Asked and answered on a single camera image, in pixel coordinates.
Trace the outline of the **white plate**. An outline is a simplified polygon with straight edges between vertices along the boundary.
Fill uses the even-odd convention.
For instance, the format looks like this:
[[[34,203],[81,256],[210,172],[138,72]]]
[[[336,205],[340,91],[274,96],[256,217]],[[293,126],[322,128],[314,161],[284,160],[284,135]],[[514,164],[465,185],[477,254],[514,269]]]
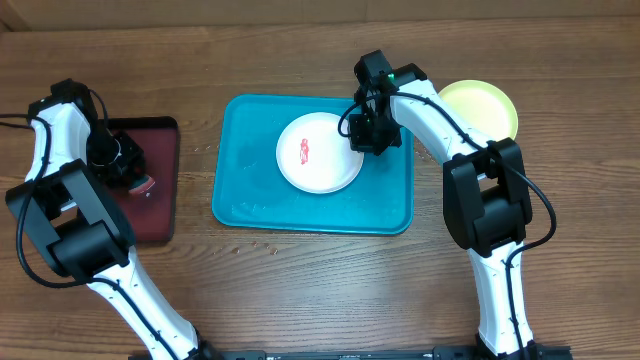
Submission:
[[[351,149],[338,132],[340,117],[314,112],[296,118],[281,133],[276,162],[294,187],[312,194],[328,194],[349,185],[359,174],[364,154]]]

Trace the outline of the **yellow-green plate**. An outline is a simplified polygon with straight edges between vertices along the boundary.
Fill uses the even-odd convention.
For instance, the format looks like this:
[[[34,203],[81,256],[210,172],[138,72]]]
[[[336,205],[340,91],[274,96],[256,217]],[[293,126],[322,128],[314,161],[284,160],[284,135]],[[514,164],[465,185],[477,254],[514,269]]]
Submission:
[[[440,90],[439,96],[466,122],[492,139],[516,139],[517,110],[498,87],[480,80],[460,80]]]

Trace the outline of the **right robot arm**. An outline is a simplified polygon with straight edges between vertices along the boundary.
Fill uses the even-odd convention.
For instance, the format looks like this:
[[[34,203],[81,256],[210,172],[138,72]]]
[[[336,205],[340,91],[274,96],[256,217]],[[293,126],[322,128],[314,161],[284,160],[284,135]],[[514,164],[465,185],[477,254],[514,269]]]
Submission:
[[[473,267],[478,350],[488,359],[532,358],[520,273],[532,207],[519,146],[470,125],[415,64],[394,69],[376,50],[360,58],[354,74],[359,87],[339,134],[352,150],[380,155],[401,146],[408,130],[431,152],[442,167],[447,230]]]

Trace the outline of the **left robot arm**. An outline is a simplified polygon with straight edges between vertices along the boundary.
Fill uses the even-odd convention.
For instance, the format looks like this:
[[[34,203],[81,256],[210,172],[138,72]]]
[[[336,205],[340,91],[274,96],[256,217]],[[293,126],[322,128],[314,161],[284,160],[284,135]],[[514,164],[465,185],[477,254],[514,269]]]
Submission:
[[[5,202],[16,253],[34,282],[86,286],[144,343],[148,359],[217,359],[219,353],[146,273],[136,238],[173,234],[178,140],[171,117],[110,120],[96,91],[66,79],[23,114],[33,161]]]

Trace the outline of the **red and green sponge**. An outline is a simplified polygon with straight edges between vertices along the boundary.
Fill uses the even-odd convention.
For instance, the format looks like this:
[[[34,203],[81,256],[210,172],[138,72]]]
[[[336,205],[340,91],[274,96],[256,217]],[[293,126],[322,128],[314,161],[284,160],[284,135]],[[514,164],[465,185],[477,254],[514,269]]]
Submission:
[[[131,195],[139,195],[147,192],[154,185],[155,185],[155,180],[151,176],[144,174],[141,177],[135,178],[128,185],[128,192]]]

